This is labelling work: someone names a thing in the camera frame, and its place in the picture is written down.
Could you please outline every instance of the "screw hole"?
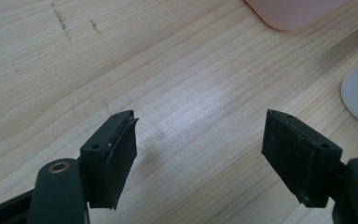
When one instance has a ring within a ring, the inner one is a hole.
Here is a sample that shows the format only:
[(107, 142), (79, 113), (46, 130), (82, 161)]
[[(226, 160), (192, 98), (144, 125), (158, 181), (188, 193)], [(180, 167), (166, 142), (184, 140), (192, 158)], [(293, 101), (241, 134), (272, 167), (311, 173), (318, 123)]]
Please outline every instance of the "screw hole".
[(100, 148), (100, 145), (94, 144), (94, 145), (92, 145), (91, 147), (92, 147), (93, 149), (98, 149), (98, 148)]
[(60, 173), (66, 169), (68, 169), (69, 167), (69, 163), (66, 161), (59, 161), (57, 163), (52, 164), (49, 168), (48, 171), (51, 172), (52, 174), (57, 174)]

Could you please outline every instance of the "scratch mark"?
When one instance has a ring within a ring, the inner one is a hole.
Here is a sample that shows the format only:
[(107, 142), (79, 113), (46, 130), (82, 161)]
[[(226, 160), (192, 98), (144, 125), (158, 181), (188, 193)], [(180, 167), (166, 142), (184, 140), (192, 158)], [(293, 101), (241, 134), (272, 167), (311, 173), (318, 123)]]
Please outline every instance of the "scratch mark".
[(66, 37), (69, 39), (69, 41), (72, 42), (71, 37), (69, 37), (68, 32), (66, 31), (66, 25), (65, 25), (65, 18), (60, 14), (59, 11), (57, 11), (57, 9), (54, 8), (54, 13), (56, 14), (56, 17), (58, 19), (58, 21), (60, 22), (61, 28), (63, 29), (63, 31), (66, 34)]
[(91, 22), (92, 25), (92, 29), (94, 29), (95, 32), (97, 32), (98, 34), (102, 34), (101, 31), (97, 28), (97, 23), (95, 23), (94, 21), (89, 19), (89, 22)]

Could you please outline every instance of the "wooden table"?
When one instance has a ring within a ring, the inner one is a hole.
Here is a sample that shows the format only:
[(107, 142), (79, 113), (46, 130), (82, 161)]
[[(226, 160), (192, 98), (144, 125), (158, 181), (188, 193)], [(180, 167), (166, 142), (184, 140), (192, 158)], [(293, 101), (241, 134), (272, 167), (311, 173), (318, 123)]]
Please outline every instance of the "wooden table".
[(265, 115), (358, 157), (340, 97), (357, 65), (358, 1), (281, 32), (241, 0), (1, 0), (0, 203), (133, 109), (139, 156), (92, 223), (331, 223), (333, 202), (305, 208), (260, 154)]

